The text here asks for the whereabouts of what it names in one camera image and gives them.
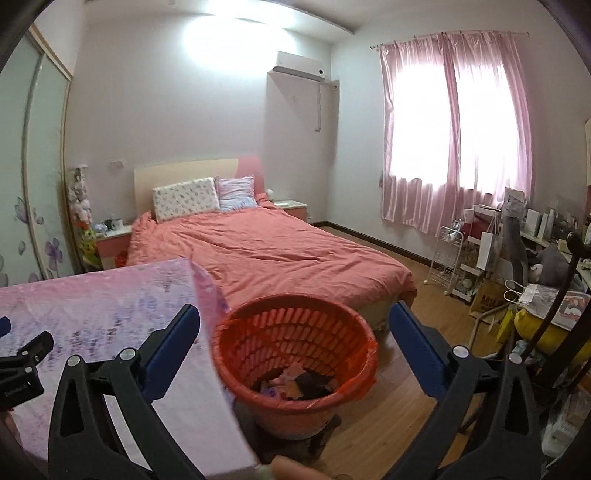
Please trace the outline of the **person right hand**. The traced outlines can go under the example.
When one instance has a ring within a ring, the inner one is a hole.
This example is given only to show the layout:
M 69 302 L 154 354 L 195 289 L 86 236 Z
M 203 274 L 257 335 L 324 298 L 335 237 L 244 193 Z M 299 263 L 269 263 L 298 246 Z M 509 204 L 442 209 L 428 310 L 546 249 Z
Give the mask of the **person right hand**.
M 332 480 L 325 473 L 283 456 L 273 458 L 270 470 L 276 480 Z

